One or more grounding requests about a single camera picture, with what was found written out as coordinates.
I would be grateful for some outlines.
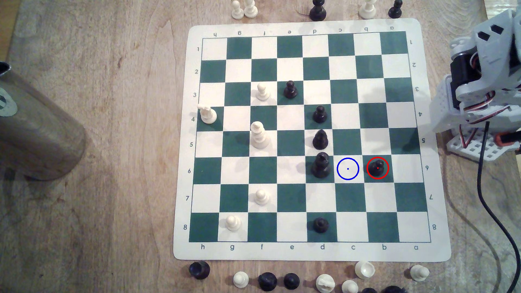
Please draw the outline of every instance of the cylindrical container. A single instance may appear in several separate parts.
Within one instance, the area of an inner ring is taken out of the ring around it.
[[[85,129],[0,62],[0,164],[39,180],[71,171],[85,149]]]

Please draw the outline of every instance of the red circle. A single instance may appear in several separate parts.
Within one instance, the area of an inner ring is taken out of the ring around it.
[[[376,159],[376,158],[380,158],[380,159],[384,160],[385,163],[387,164],[387,173],[386,173],[383,177],[380,177],[380,178],[373,177],[373,176],[369,173],[369,163],[371,163],[371,161],[374,160],[374,159]],[[374,157],[374,158],[372,158],[371,160],[369,160],[369,162],[367,162],[367,167],[366,167],[366,169],[367,169],[367,174],[368,174],[369,176],[371,176],[372,179],[380,180],[380,179],[385,178],[385,177],[387,176],[387,174],[389,173],[389,163],[387,162],[386,159],[384,159],[384,158],[382,158],[382,157]]]

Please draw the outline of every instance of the chessboard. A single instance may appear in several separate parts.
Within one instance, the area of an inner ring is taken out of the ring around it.
[[[439,262],[451,255],[419,22],[193,27],[188,36],[173,253],[191,260]],[[283,95],[292,80],[298,95]],[[256,98],[262,82],[270,98]],[[201,120],[198,104],[217,114]],[[328,115],[316,123],[322,105]],[[252,122],[270,145],[250,144]],[[312,140],[323,129],[329,144]],[[331,172],[311,165],[326,152]],[[384,160],[376,178],[368,163]],[[269,202],[254,201],[257,190]],[[236,231],[226,218],[241,220]],[[313,220],[329,222],[325,233]]]

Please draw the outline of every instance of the black cable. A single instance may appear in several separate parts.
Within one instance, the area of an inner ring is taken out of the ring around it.
[[[490,210],[487,203],[485,202],[485,199],[483,199],[483,194],[481,194],[481,172],[483,170],[483,159],[485,158],[485,148],[487,147],[487,134],[488,129],[490,126],[490,121],[487,121],[485,123],[485,130],[483,131],[483,141],[481,142],[481,152],[479,153],[479,164],[478,164],[478,196],[479,201],[481,201],[481,204],[487,210],[489,215],[492,217],[494,222],[501,228],[503,233],[505,233],[505,236],[510,241],[510,244],[512,244],[512,248],[514,249],[514,253],[516,255],[516,273],[514,275],[514,279],[512,280],[512,283],[510,284],[510,287],[508,288],[508,291],[506,293],[512,293],[514,291],[514,288],[517,285],[517,281],[519,280],[519,274],[521,273],[521,257],[519,256],[519,249],[517,248],[516,242],[514,241],[514,238],[508,233],[505,226],[501,224],[499,219],[494,215],[494,213]]]

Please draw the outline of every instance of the wooden table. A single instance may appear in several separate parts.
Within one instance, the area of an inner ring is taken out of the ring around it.
[[[360,2],[328,0],[327,20],[358,19]],[[380,0],[377,17],[386,17],[392,2]],[[257,5],[255,19],[239,22],[308,21],[297,12],[306,14],[311,1]],[[79,165],[59,180],[27,180],[0,169],[0,292],[260,292],[254,278],[267,271],[295,272],[302,290],[313,292],[319,274],[337,284],[354,277],[353,262],[210,261],[210,277],[197,281],[188,274],[191,262],[173,257],[188,29],[237,23],[230,9],[228,1],[205,0],[22,2],[8,60],[85,125],[88,146]],[[448,42],[485,20],[485,6],[416,0],[403,6],[403,17],[422,24],[434,95],[449,72]],[[396,284],[411,293],[506,291],[513,251],[477,199],[477,164],[442,148],[440,162],[451,259],[426,264],[431,276],[422,283],[404,277],[411,263],[375,263],[373,278],[356,280],[361,289]],[[518,243],[520,190],[512,153],[486,164],[485,198]],[[231,282],[241,270],[252,278],[244,290]]]

